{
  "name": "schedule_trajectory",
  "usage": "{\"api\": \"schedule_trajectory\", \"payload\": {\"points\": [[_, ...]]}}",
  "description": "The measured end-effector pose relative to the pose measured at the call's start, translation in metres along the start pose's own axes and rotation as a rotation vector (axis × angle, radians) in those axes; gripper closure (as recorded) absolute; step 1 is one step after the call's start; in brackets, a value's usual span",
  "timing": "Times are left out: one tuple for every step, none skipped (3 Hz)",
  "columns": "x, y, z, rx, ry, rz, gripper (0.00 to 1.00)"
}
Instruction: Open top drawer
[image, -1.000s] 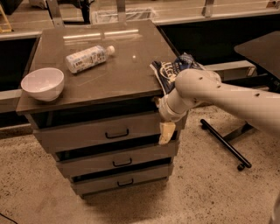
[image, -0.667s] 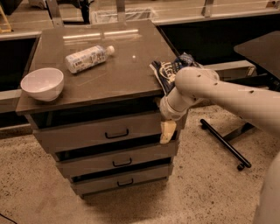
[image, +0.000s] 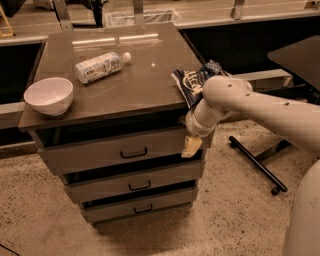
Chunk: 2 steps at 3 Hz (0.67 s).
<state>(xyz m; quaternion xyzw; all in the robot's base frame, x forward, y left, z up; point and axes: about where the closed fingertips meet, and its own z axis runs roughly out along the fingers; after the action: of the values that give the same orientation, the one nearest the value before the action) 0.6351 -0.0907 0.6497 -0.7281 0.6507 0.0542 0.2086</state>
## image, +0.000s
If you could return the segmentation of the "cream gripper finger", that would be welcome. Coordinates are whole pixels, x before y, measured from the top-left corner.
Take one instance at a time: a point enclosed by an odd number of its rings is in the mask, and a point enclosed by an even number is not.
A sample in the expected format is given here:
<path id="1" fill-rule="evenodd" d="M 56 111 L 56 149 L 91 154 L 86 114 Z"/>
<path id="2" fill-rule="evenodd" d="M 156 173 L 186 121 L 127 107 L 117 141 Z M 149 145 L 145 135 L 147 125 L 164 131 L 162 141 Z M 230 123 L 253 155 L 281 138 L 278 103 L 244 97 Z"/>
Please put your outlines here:
<path id="1" fill-rule="evenodd" d="M 199 150 L 202 145 L 202 139 L 200 137 L 186 136 L 184 149 L 181 153 L 182 158 L 191 158 Z"/>

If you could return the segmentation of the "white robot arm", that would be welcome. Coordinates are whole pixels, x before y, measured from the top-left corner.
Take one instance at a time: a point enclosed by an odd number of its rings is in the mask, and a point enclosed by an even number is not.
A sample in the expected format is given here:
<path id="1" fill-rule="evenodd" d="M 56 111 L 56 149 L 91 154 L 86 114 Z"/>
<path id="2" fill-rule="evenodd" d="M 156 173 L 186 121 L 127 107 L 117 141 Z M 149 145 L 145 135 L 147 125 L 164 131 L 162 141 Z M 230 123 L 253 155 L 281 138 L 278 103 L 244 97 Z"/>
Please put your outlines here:
<path id="1" fill-rule="evenodd" d="M 296 191 L 282 256 L 320 256 L 320 106 L 256 93 L 249 82 L 214 76 L 199 90 L 202 99 L 185 117 L 184 158 L 193 156 L 216 124 L 240 113 L 318 160 Z"/>

